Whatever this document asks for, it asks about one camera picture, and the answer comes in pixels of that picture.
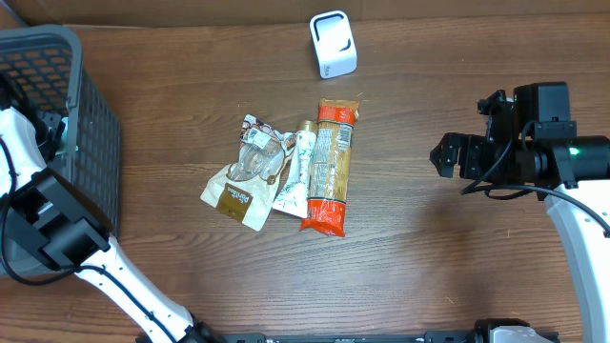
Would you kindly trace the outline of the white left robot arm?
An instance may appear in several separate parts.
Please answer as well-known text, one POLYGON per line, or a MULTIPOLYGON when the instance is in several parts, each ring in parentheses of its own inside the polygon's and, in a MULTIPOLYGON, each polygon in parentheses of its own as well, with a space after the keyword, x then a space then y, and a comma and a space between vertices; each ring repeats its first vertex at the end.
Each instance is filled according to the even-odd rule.
POLYGON ((148 342, 219 342, 221 336, 173 302, 131 262, 95 204, 49 168, 34 125, 20 111, 1 112, 1 237, 55 275, 28 279, 1 257, 13 280, 44 286, 75 275, 104 293, 148 342))

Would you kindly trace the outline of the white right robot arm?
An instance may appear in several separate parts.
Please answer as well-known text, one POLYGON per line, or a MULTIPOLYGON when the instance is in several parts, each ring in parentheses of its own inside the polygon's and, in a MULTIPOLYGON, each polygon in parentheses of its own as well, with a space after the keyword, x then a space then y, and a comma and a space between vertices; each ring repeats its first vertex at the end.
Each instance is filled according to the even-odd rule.
POLYGON ((496 200, 530 193, 559 234, 579 301, 583 338, 609 339, 609 140, 580 136, 564 82, 498 90, 477 102, 486 132, 447 132, 430 152, 442 177, 470 180, 463 194, 496 200))

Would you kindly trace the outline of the orange gold pasta package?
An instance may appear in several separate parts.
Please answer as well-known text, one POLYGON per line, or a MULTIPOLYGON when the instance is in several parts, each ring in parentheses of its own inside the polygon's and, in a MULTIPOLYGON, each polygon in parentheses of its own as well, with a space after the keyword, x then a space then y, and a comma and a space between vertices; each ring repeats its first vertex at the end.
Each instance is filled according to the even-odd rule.
POLYGON ((357 100, 319 101, 317 139, 310 167, 308 212, 301 230, 343 237, 357 100))

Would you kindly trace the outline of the white bamboo print tube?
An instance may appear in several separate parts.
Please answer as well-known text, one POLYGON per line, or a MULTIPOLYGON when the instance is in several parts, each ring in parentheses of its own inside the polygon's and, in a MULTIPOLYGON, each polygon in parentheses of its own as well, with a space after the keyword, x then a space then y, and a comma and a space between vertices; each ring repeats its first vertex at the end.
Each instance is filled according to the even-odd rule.
POLYGON ((307 217, 310 166, 316 134, 317 124, 313 121, 304 120, 297 125, 295 151, 286 183, 274 200, 275 210, 300 218, 307 217))

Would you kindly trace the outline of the clear brown snack pouch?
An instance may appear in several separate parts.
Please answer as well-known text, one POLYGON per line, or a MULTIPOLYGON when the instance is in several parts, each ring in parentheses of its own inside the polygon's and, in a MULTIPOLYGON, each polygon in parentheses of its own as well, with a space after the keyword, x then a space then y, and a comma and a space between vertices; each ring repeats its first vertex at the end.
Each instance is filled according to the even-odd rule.
POLYGON ((255 116, 246 115, 241 126, 238 160, 208 181, 200 199, 246 227, 261 231, 295 144, 294 132, 282 133, 255 116))

